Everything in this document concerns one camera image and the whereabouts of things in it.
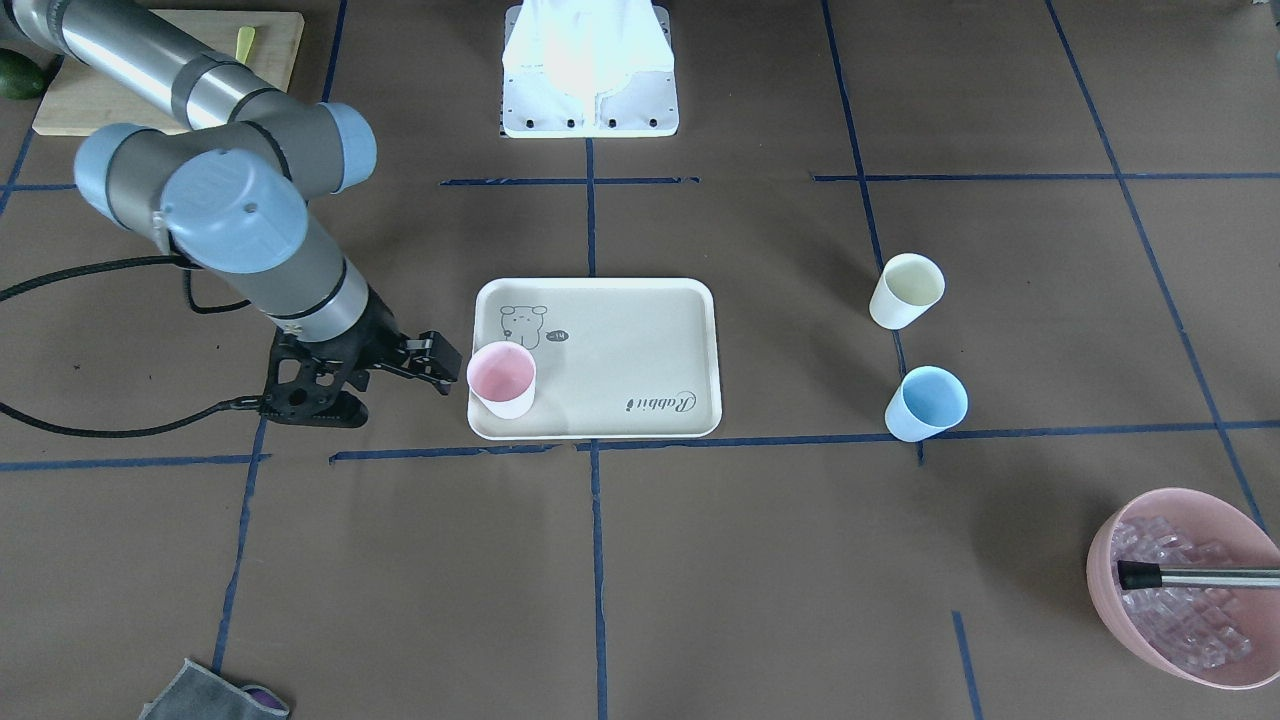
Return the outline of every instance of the white cup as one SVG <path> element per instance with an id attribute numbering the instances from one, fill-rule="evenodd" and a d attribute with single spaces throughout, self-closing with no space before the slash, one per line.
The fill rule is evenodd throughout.
<path id="1" fill-rule="evenodd" d="M 904 252 L 884 263 L 872 295 L 872 319 L 900 331 L 942 299 L 947 283 L 942 270 L 924 255 Z"/>
<path id="2" fill-rule="evenodd" d="M 467 386 L 490 413 L 515 420 L 534 405 L 538 365 L 518 342 L 490 342 L 471 356 Z"/>
<path id="3" fill-rule="evenodd" d="M 969 413 L 969 393 L 955 375 L 924 365 L 902 378 L 884 410 L 888 432 L 902 442 L 918 442 L 954 428 Z"/>

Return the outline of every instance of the metal tongs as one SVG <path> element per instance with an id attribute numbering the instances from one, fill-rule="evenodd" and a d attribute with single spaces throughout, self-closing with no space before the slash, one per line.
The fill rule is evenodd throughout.
<path id="1" fill-rule="evenodd" d="M 1116 561 L 1120 589 L 1143 588 L 1280 588 L 1280 568 L 1204 568 Z"/>

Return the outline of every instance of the white tray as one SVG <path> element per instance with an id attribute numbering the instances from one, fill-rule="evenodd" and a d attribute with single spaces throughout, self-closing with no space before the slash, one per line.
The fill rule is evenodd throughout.
<path id="1" fill-rule="evenodd" d="M 518 342 L 538 363 L 515 420 L 467 393 L 485 439 L 701 437 L 719 424 L 712 293 L 689 278 L 502 278 L 476 297 L 475 350 Z"/>

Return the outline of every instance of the blue tape line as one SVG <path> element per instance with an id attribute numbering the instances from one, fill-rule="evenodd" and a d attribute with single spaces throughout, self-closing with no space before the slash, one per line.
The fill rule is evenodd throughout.
<path id="1" fill-rule="evenodd" d="M 1068 428 L 1015 428 L 1002 430 L 947 430 L 931 439 L 997 439 L 1018 437 L 1123 436 L 1211 432 L 1213 423 L 1161 423 L 1151 425 L 1080 425 Z"/>
<path id="2" fill-rule="evenodd" d="M 849 100 L 849 86 L 845 83 L 845 68 L 840 61 L 840 47 L 836 44 L 836 28 L 831 22 L 831 5 L 822 0 L 822 18 L 827 26 L 827 45 L 831 47 L 831 61 L 836 69 L 836 85 L 840 87 L 840 105 L 845 111 L 845 129 L 849 132 L 849 145 L 854 152 L 854 169 L 858 172 L 858 190 L 863 196 L 863 214 L 867 215 L 867 233 L 876 255 L 876 269 L 884 270 L 884 252 L 881 250 L 879 231 L 876 228 L 876 210 L 872 208 L 872 191 L 867 183 L 867 168 L 863 165 L 863 151 L 858 143 L 858 127 L 854 123 L 854 108 Z M 897 354 L 899 377 L 906 375 L 906 354 L 902 350 L 902 337 L 893 331 L 893 351 Z M 916 445 L 916 462 L 924 465 L 924 443 Z"/>
<path id="3" fill-rule="evenodd" d="M 595 143 L 586 138 L 586 277 L 595 277 Z"/>
<path id="4" fill-rule="evenodd" d="M 502 184 L 586 184 L 585 178 L 454 178 L 440 183 L 444 187 L 494 187 Z"/>
<path id="5" fill-rule="evenodd" d="M 13 197 L 13 186 L 18 183 L 18 174 L 22 173 L 22 164 L 27 161 L 27 152 L 31 150 L 31 140 L 36 137 L 36 128 L 27 128 L 27 136 L 22 138 L 22 147 L 18 149 L 18 159 L 13 163 L 13 169 L 9 170 L 9 182 L 5 183 L 5 190 L 0 191 L 0 215 L 4 215 L 5 208 L 9 206 L 9 199 Z"/>
<path id="6" fill-rule="evenodd" d="M 854 110 L 849 101 L 849 87 L 845 85 L 845 68 L 840 61 L 840 49 L 836 46 L 836 28 L 831 24 L 831 5 L 822 0 L 822 17 L 827 24 L 827 45 L 831 47 L 831 60 L 836 68 L 836 85 L 840 87 L 840 104 L 845 110 L 845 129 L 849 132 L 849 145 L 854 151 L 854 168 L 863 195 L 863 211 L 867 214 L 867 229 L 872 238 L 872 251 L 876 254 L 876 268 L 884 269 L 884 254 L 881 252 L 879 233 L 876 231 L 876 213 L 872 210 L 870 187 L 867 184 L 867 170 L 863 167 L 863 151 L 858 145 L 858 127 L 854 124 Z"/>
<path id="7" fill-rule="evenodd" d="M 1229 430 L 1260 430 L 1265 428 L 1280 428 L 1280 420 L 1239 420 L 1222 423 L 1222 427 Z"/>
<path id="8" fill-rule="evenodd" d="M 13 192 L 47 192 L 52 190 L 76 190 L 76 183 L 69 184 L 4 184 L 0 190 L 10 190 Z"/>
<path id="9" fill-rule="evenodd" d="M 270 455 L 262 455 L 266 460 Z M 37 460 L 31 462 L 0 462 L 0 473 L 28 473 L 40 470 L 97 470 L 102 468 L 175 468 L 182 465 L 244 465 L 248 455 L 210 455 L 206 457 L 106 457 L 101 460 Z"/>
<path id="10" fill-rule="evenodd" d="M 969 706 L 973 707 L 973 720 L 983 720 L 982 698 L 978 697 L 978 682 L 973 676 L 973 659 L 969 656 L 969 639 L 964 632 L 964 618 L 951 611 L 951 624 L 956 629 L 956 644 L 960 646 L 960 662 L 964 664 L 964 682 L 969 685 Z"/>
<path id="11" fill-rule="evenodd" d="M 1004 181 L 1114 181 L 1115 173 L 973 173 L 901 176 L 809 176 L 814 182 L 1004 182 Z M 1124 173 L 1126 181 L 1280 179 L 1280 173 Z"/>
<path id="12" fill-rule="evenodd" d="M 1125 179 L 1280 179 L 1280 173 L 1125 173 Z"/>
<path id="13" fill-rule="evenodd" d="M 686 177 L 686 178 L 596 178 L 595 184 L 681 184 L 691 182 L 698 184 L 703 182 L 701 178 Z"/>
<path id="14" fill-rule="evenodd" d="M 812 176 L 814 182 L 979 182 L 979 181 L 1112 181 L 1112 173 L 973 173 L 973 174 L 904 174 L 904 176 Z"/>
<path id="15" fill-rule="evenodd" d="M 1243 420 L 1224 423 L 1229 429 L 1280 428 L 1280 420 Z M 1120 436 L 1153 433 L 1213 432 L 1213 423 L 1157 423 L 1144 425 L 1075 425 L 1060 428 L 996 428 L 987 430 L 947 430 L 931 437 L 934 439 L 1000 439 L 1024 437 Z M 765 447 L 786 445 L 847 445 L 869 442 L 901 442 L 890 433 L 863 433 L 842 436 L 777 436 L 739 438 L 671 438 L 644 441 L 600 441 L 600 450 L 660 450 L 666 447 Z M 590 450 L 590 443 L 577 443 L 575 450 Z"/>
<path id="16" fill-rule="evenodd" d="M 1280 429 L 1276 420 L 1236 420 L 1222 423 L 1230 430 Z M 993 428 L 984 430 L 947 430 L 931 437 L 934 439 L 1001 439 L 1024 437 L 1074 437 L 1074 436 L 1123 436 L 1155 433 L 1196 433 L 1213 432 L 1213 423 L 1152 423 L 1129 425 L 1069 425 L 1059 428 Z M 888 433 L 832 434 L 832 436 L 774 436 L 737 438 L 671 438 L 636 441 L 591 441 L 575 443 L 579 452 L 598 450 L 660 450 L 664 447 L 764 447 L 787 445 L 846 445 L 868 442 L 900 442 Z M 506 445 L 492 447 L 439 447 L 417 450 L 355 450 L 344 451 L 329 459 L 329 464 L 346 460 L 398 460 L 406 457 L 460 457 L 470 455 L 509 455 L 547 452 L 559 447 L 550 445 Z"/>
<path id="17" fill-rule="evenodd" d="M 499 445 L 486 447 L 430 447 L 415 450 L 348 450 L 329 457 L 329 464 L 346 460 L 402 460 L 406 457 L 465 457 L 468 455 L 522 455 L 547 452 L 559 445 Z"/>
<path id="18" fill-rule="evenodd" d="M 599 450 L 660 450 L 664 447 L 768 447 L 783 445 L 845 445 L 860 442 L 900 442 L 888 433 L 868 433 L 851 436 L 791 436 L 791 437 L 744 437 L 744 438 L 672 438 L 672 439 L 632 439 L 598 441 Z M 591 443 L 579 443 L 579 451 L 591 448 Z"/>
<path id="19" fill-rule="evenodd" d="M 320 101 L 328 102 L 329 94 L 333 92 L 333 78 L 338 73 L 338 50 L 342 47 L 342 29 L 347 24 L 347 0 L 338 4 L 338 23 L 333 28 L 333 49 L 329 51 L 329 69 L 324 76 L 324 92 Z"/>
<path id="20" fill-rule="evenodd" d="M 266 438 L 266 418 L 257 420 L 257 432 L 253 434 L 253 460 L 248 464 L 248 477 L 244 479 L 244 498 L 241 501 L 239 534 L 236 539 L 236 566 L 232 569 L 232 579 L 227 583 L 227 594 L 223 596 L 223 619 L 218 623 L 218 642 L 214 643 L 214 661 L 210 670 L 215 675 L 223 671 L 223 657 L 227 655 L 227 637 L 232 628 L 232 609 L 236 606 L 236 588 L 239 585 L 239 568 L 244 559 L 244 539 L 248 537 L 250 501 L 253 500 L 253 488 L 257 484 L 259 459 L 262 456 L 262 442 Z"/>
<path id="21" fill-rule="evenodd" d="M 504 184 L 684 184 L 701 183 L 699 177 L 686 178 L 453 178 L 442 182 L 444 187 L 497 187 Z"/>
<path id="22" fill-rule="evenodd" d="M 1102 117 L 1098 114 L 1097 105 L 1093 102 L 1093 95 L 1089 94 L 1089 88 L 1084 83 L 1084 74 L 1080 72 L 1080 65 L 1075 61 L 1075 53 L 1071 51 L 1071 44 L 1066 40 L 1066 32 L 1062 29 L 1062 23 L 1059 20 L 1057 12 L 1053 9 L 1053 0 L 1044 0 L 1044 6 L 1048 9 L 1050 18 L 1053 20 L 1053 28 L 1057 31 L 1057 37 L 1062 42 L 1062 50 L 1066 51 L 1066 59 L 1071 64 L 1071 72 L 1075 73 L 1075 82 L 1079 83 L 1080 94 L 1084 95 L 1084 102 L 1088 105 L 1089 114 L 1093 117 L 1093 124 L 1098 131 L 1098 137 L 1102 140 L 1102 147 L 1107 152 L 1107 160 L 1111 161 L 1111 169 L 1115 172 L 1116 182 L 1120 183 L 1120 191 L 1124 193 L 1125 204 L 1129 206 L 1129 217 L 1133 218 L 1133 224 L 1138 228 L 1138 237 L 1142 240 L 1142 247 L 1147 254 L 1147 261 L 1151 263 L 1151 269 L 1156 274 L 1156 283 L 1160 286 L 1161 295 L 1165 296 L 1165 305 L 1169 307 L 1169 315 L 1172 318 L 1174 325 L 1178 328 L 1178 334 L 1183 341 L 1183 348 L 1187 351 L 1187 359 L 1190 361 L 1192 370 L 1196 374 L 1196 382 L 1199 383 L 1201 393 L 1204 396 L 1204 404 L 1208 405 L 1210 416 L 1213 418 L 1213 425 L 1217 428 L 1217 434 L 1222 441 L 1222 448 L 1226 451 L 1226 457 L 1231 464 L 1231 470 L 1235 473 L 1236 482 L 1240 484 L 1240 491 L 1244 493 L 1244 500 L 1248 502 L 1249 511 L 1253 514 L 1253 521 L 1257 523 L 1263 532 L 1266 532 L 1267 527 L 1262 520 L 1262 512 L 1258 510 L 1257 501 L 1253 497 L 1253 488 L 1249 487 L 1249 480 L 1244 475 L 1244 469 L 1240 466 L 1239 457 L 1235 455 L 1235 447 L 1231 445 L 1231 438 L 1226 434 L 1226 428 L 1222 427 L 1222 416 L 1217 411 L 1217 404 L 1213 402 L 1213 395 L 1210 392 L 1208 382 L 1204 379 L 1199 359 L 1196 356 L 1196 348 L 1192 346 L 1192 340 L 1187 333 L 1185 325 L 1183 325 L 1183 318 L 1178 313 L 1178 305 L 1174 304 L 1174 296 L 1169 290 L 1169 283 L 1165 282 L 1165 273 L 1160 269 L 1160 261 L 1156 259 L 1156 250 L 1152 247 L 1151 240 L 1147 237 L 1147 228 L 1142 223 L 1142 215 L 1138 213 L 1138 205 L 1133 200 L 1133 193 L 1129 192 L 1129 183 L 1125 181 L 1125 176 L 1120 170 L 1120 161 L 1116 159 L 1115 150 L 1111 147 L 1111 140 L 1107 137 L 1106 128 L 1102 127 Z"/>
<path id="23" fill-rule="evenodd" d="M 595 698 L 599 720 L 609 717 L 609 674 L 604 623 L 604 532 L 600 520 L 600 441 L 591 446 L 591 565 L 595 573 Z"/>

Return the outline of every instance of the black cable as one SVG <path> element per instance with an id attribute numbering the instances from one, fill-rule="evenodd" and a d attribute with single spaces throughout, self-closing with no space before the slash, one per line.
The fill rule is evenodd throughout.
<path id="1" fill-rule="evenodd" d="M 111 270 L 123 270 L 125 268 L 141 268 L 145 265 L 178 265 L 183 266 L 186 259 L 177 258 L 172 255 L 150 255 L 146 258 L 128 258 L 124 260 L 109 260 L 106 263 L 95 263 L 92 265 L 81 265 L 78 268 L 68 268 L 65 270 L 58 270 L 56 273 L 49 273 L 40 275 L 38 278 L 32 278 L 26 282 L 20 282 L 13 287 L 0 290 L 0 302 L 17 297 L 24 292 L 29 292 L 38 287 L 45 287 L 46 284 L 52 284 L 55 282 L 67 281 L 70 278 L 79 278 L 84 275 L 92 275 L 97 273 L 109 273 Z M 68 428 L 65 425 L 56 425 L 54 423 L 46 423 L 37 418 L 32 418 L 20 410 L 14 409 L 10 405 L 0 402 L 0 414 L 8 415 L 19 423 L 24 423 L 40 430 L 46 430 L 50 433 L 58 433 L 64 436 L 74 437 L 90 437 L 90 438 L 134 438 L 155 436 L 160 433 L 166 433 L 169 430 L 177 430 L 178 428 L 184 428 L 196 420 L 202 420 L 214 413 L 221 413 L 223 410 L 257 410 L 262 404 L 262 398 L 253 395 L 246 395 L 233 400 L 224 400 L 216 405 L 211 405 L 195 415 L 188 415 L 180 420 L 174 420 L 173 423 L 166 423 L 164 425 L 156 425 L 154 428 L 140 428 L 136 430 L 90 430 L 83 428 Z"/>
<path id="2" fill-rule="evenodd" d="M 216 315 L 218 313 L 230 313 L 232 310 L 239 310 L 241 307 L 248 307 L 248 300 L 241 300 L 239 302 L 232 302 L 230 305 L 214 305 L 212 307 L 205 307 L 196 304 L 196 296 L 191 292 L 191 268 L 182 269 L 182 291 L 187 296 L 187 307 L 192 313 L 198 315 Z"/>
<path id="3" fill-rule="evenodd" d="M 36 428 L 37 430 L 46 430 L 50 433 L 58 433 L 60 436 L 73 436 L 73 437 L 91 437 L 91 438 L 106 438 L 106 439 L 120 439 L 120 438 L 134 438 L 134 437 L 147 437 L 157 436 L 160 433 L 168 433 L 169 430 L 177 430 L 178 428 L 186 428 L 187 425 L 195 423 L 196 420 L 204 420 L 205 418 L 212 415 L 214 413 L 221 413 L 223 410 L 256 410 L 262 402 L 262 398 L 256 395 L 246 395 L 237 397 L 234 400 L 224 400 L 216 405 L 205 407 L 195 415 L 188 415 L 180 420 L 174 420 L 173 423 L 165 423 L 164 425 L 156 425 L 154 428 L 140 428 L 137 430 L 88 430 L 83 428 L 68 428 L 67 425 L 55 425 L 54 423 L 46 423 L 44 420 L 32 418 L 26 413 L 14 409 L 10 405 L 0 402 L 0 413 Z"/>

